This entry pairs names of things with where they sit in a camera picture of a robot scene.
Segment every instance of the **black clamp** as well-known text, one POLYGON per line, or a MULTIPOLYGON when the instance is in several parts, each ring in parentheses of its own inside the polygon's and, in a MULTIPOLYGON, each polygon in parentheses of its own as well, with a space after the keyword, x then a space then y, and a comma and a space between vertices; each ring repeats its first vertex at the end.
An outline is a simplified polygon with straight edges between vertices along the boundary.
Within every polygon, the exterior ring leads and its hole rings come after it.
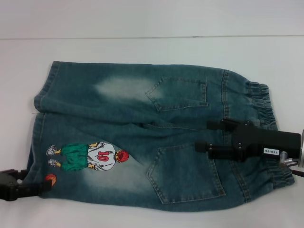
POLYGON ((303 163, 300 134, 261 129, 251 121, 228 118, 219 123, 207 121, 207 129, 231 132, 230 145, 214 145, 205 141, 195 143, 196 151, 208 152, 211 159, 244 162, 248 157, 263 156, 280 160, 283 166, 303 163))
POLYGON ((52 181, 43 183, 19 184, 17 180, 24 180, 27 170, 0 171, 0 199, 14 201, 21 197, 39 196, 52 188, 52 181))

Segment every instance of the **white background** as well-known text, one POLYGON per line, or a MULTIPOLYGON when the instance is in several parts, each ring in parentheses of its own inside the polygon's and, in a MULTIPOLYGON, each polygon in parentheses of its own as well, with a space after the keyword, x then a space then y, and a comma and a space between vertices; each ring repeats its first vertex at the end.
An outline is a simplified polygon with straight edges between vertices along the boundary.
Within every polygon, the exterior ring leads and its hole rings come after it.
MULTIPOLYGON (((33 98, 54 60, 229 69, 267 84, 280 130, 302 133, 303 12, 302 0, 0 0, 0 170, 26 167, 33 98)), ((291 187, 213 212, 0 201, 0 227, 298 228, 304 179, 295 178, 291 187)))

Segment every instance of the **orange basketball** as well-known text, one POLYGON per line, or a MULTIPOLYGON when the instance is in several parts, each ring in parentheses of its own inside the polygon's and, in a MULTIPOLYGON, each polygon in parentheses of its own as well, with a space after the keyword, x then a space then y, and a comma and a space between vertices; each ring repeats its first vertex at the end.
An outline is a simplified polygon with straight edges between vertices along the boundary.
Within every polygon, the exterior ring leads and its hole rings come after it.
POLYGON ((54 174, 48 174, 45 179, 46 181, 52 180, 52 187, 56 183, 56 176, 54 174))

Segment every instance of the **label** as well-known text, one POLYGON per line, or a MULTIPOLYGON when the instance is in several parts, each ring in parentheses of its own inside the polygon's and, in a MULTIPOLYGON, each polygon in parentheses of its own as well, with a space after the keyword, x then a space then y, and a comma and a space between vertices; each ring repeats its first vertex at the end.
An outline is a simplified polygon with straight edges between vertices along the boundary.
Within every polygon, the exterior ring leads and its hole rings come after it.
POLYGON ((280 151, 270 148, 264 148, 264 153, 272 154, 272 155, 279 155, 280 151))

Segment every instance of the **basketball player print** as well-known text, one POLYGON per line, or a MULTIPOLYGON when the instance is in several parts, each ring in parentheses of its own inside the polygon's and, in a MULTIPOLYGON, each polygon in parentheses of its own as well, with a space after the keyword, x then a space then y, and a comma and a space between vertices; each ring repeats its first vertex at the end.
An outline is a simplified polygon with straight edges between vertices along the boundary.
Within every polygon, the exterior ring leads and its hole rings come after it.
POLYGON ((87 144, 68 144, 57 149, 52 145, 47 150, 47 155, 64 155, 66 161, 60 163, 55 159, 48 160, 48 164, 64 171, 79 171, 91 168, 97 171, 112 169, 116 162, 128 160, 129 154, 124 150, 115 151, 113 145, 105 142, 87 144))

